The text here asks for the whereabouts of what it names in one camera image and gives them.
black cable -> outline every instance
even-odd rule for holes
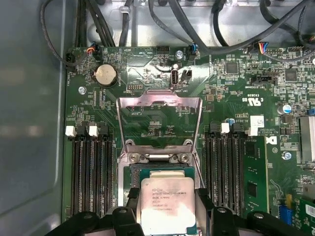
[[[303,8],[303,10],[302,10],[302,12],[300,14],[299,23],[298,23],[298,29],[299,29],[298,30],[298,37],[299,37],[299,40],[301,41],[301,43],[303,44],[304,47],[315,49],[315,45],[314,44],[310,44],[308,42],[305,42],[303,37],[302,37],[302,34],[301,34],[305,11],[306,11],[306,7]]]
[[[87,47],[87,5],[85,0],[80,0],[81,2],[81,28],[80,28],[80,42],[81,47]]]
[[[75,38],[74,46],[76,48],[80,47],[80,28],[81,28],[81,0],[77,0],[77,12],[76,12],[76,21],[75,21]]]
[[[46,28],[46,22],[45,22],[45,10],[47,5],[51,2],[52,0],[47,0],[46,2],[44,2],[41,6],[40,9],[40,26],[41,29],[43,30],[44,33],[44,38],[47,42],[47,45],[50,49],[50,51],[53,53],[53,55],[59,60],[61,61],[63,64],[70,66],[70,67],[74,67],[77,66],[78,64],[80,64],[86,57],[87,57],[87,53],[84,53],[76,62],[74,63],[70,63],[68,61],[66,61],[65,59],[63,59],[62,57],[59,56],[59,54],[56,52],[56,49],[54,48],[52,42],[50,41],[48,32],[47,32],[47,28]]]
[[[175,38],[178,38],[179,40],[183,41],[184,43],[187,43],[188,45],[191,45],[192,42],[185,39],[184,37],[182,37],[181,35],[179,35],[178,33],[174,32],[172,29],[170,29],[166,24],[164,24],[155,14],[155,12],[153,11],[153,7],[154,7],[154,0],[149,0],[149,11],[150,11],[150,15],[152,17],[152,19],[154,20],[154,22],[163,30],[165,30],[166,32],[168,32],[170,35],[174,36]]]
[[[242,43],[229,46],[229,47],[210,47],[207,48],[207,46],[204,44],[204,42],[201,40],[201,38],[198,36],[192,25],[190,24],[189,20],[187,19],[187,16],[183,12],[181,6],[177,2],[177,0],[169,0],[169,4],[172,8],[172,11],[183,27],[183,29],[186,31],[186,33],[194,40],[194,42],[199,46],[201,51],[206,52],[207,54],[212,55],[220,55],[220,54],[228,54],[235,50],[245,48],[251,44],[254,44],[261,39],[267,37],[272,32],[274,32],[279,26],[281,26],[284,22],[286,22],[289,18],[291,18],[295,13],[297,13],[299,10],[301,10],[304,6],[306,6],[310,1],[312,0],[302,0],[299,4],[297,4],[293,9],[291,9],[288,13],[286,13],[281,19],[279,19],[276,23],[274,23],[272,26],[270,26],[268,29],[263,31],[262,33],[256,35],[253,38],[250,38]]]
[[[102,28],[104,29],[104,32],[105,32],[105,35],[106,35],[106,38],[107,38],[107,41],[108,41],[108,44],[110,47],[115,47],[115,42],[114,42],[114,39],[113,39],[113,36],[109,30],[109,27],[108,27],[108,24],[102,14],[102,12],[100,11],[98,5],[97,5],[97,2],[95,0],[87,0],[89,1],[89,3],[91,4],[93,10],[95,11],[95,13],[97,14],[97,17],[99,19],[99,23],[100,25],[102,26]]]
[[[104,47],[108,47],[109,44],[106,41],[106,35],[105,35],[104,31],[103,31],[103,28],[102,28],[100,22],[98,21],[99,18],[97,17],[96,13],[94,12],[94,10],[93,10],[89,0],[86,0],[86,4],[87,4],[87,8],[88,8],[88,10],[89,10],[89,12],[90,12],[90,14],[91,14],[91,16],[93,18],[94,24],[96,26],[97,33],[99,34],[99,37],[100,37],[100,40],[101,40],[103,46]]]
[[[259,4],[259,8],[260,8],[260,12],[263,16],[263,18],[270,24],[274,24],[276,23],[279,19],[277,17],[275,17],[274,15],[272,15],[272,13],[268,10],[267,4],[266,4],[266,0],[260,0],[260,4]],[[283,25],[281,25],[279,28],[287,31],[289,34],[292,35],[292,37],[294,38],[294,40],[296,41],[297,45],[300,46],[301,43],[299,41],[299,36],[298,36],[298,31],[291,25],[284,23]]]
[[[129,7],[131,6],[133,0],[127,0],[125,2],[125,6]],[[128,37],[128,31],[129,31],[129,14],[123,13],[123,26],[122,26],[122,33],[120,35],[119,39],[119,47],[124,47],[127,44],[127,37]]]
[[[303,19],[304,19],[304,14],[305,14],[305,11],[306,11],[306,6],[303,7],[301,13],[300,13],[300,16],[299,16],[299,24],[298,24],[298,34],[301,35],[301,28],[302,28],[302,23],[303,23]],[[270,58],[270,59],[273,59],[273,60],[276,60],[276,61],[280,61],[280,62],[283,62],[283,63],[286,63],[286,62],[297,62],[297,61],[301,61],[301,60],[304,60],[306,58],[309,58],[310,56],[312,56],[313,54],[315,53],[315,49],[311,50],[309,53],[303,55],[303,56],[300,56],[298,58],[293,58],[293,59],[281,59],[281,58],[277,58],[277,57],[274,57],[268,53],[264,53],[263,55],[265,55],[266,57]]]
[[[215,35],[216,35],[219,43],[224,47],[228,47],[228,44],[225,41],[225,39],[223,38],[221,31],[220,31],[220,28],[219,28],[219,11],[215,11],[213,13],[213,30],[215,32]]]

gray metal panel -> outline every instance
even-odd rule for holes
[[[0,8],[0,235],[43,235],[60,223],[64,72],[39,26],[41,0],[3,0]],[[74,1],[47,8],[61,51],[73,32]],[[71,35],[66,35],[70,46]]]

white sticker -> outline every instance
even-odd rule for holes
[[[315,207],[312,207],[310,205],[305,205],[305,211],[307,215],[310,215],[311,217],[315,217]]]
[[[264,128],[265,127],[264,116],[251,116],[251,127]]]

mounting screw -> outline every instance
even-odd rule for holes
[[[175,54],[177,59],[182,59],[184,57],[184,53],[181,50],[178,50]]]
[[[283,160],[290,160],[292,158],[292,154],[290,153],[290,152],[288,152],[288,151],[284,151],[283,153],[282,153],[282,159]]]
[[[81,86],[81,87],[79,87],[78,91],[79,91],[79,94],[83,95],[87,92],[87,89],[85,87]]]
[[[218,212],[226,213],[226,209],[224,209],[224,208],[218,208]]]
[[[187,163],[189,162],[189,156],[187,154],[182,154],[179,158],[179,161],[182,163]]]
[[[262,214],[260,214],[260,213],[255,213],[255,214],[254,214],[254,217],[256,217],[256,218],[258,218],[258,219],[264,218],[264,216],[263,216]]]
[[[129,161],[131,163],[137,163],[138,161],[140,160],[140,157],[138,154],[132,154],[130,157],[129,157]]]
[[[92,218],[92,215],[90,215],[90,214],[86,214],[84,217],[83,217],[83,219],[91,219]]]

blue connector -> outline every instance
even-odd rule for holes
[[[279,218],[288,225],[292,225],[292,215],[293,210],[287,208],[287,206],[281,205],[279,207]]]

